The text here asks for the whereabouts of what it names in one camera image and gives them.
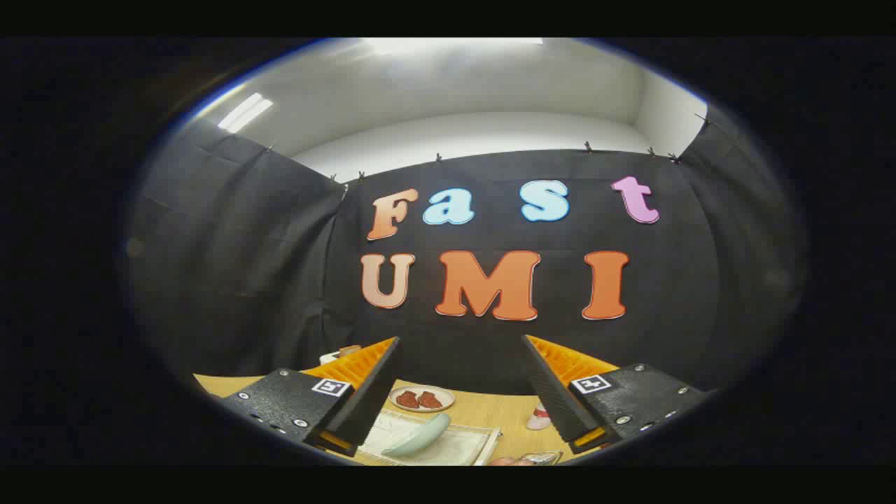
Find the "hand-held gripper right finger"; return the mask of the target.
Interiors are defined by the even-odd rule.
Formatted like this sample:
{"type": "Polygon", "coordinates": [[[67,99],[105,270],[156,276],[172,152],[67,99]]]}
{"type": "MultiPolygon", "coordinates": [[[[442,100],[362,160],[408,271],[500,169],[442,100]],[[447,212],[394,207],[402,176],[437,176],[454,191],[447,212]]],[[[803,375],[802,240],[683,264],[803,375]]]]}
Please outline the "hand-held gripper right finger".
{"type": "Polygon", "coordinates": [[[529,383],[576,454],[640,436],[714,396],[649,364],[618,367],[532,335],[521,342],[529,383]]]}

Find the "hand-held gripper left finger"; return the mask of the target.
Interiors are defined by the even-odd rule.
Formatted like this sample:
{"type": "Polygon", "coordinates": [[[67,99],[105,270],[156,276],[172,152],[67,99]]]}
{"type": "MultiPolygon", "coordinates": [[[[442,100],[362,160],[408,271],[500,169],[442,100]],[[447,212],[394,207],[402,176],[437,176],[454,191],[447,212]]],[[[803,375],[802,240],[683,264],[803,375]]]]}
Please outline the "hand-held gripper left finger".
{"type": "Polygon", "coordinates": [[[297,449],[352,457],[368,438],[399,376],[401,342],[390,337],[321,363],[338,342],[304,336],[238,357],[209,373],[209,392],[240,421],[297,449]]]}

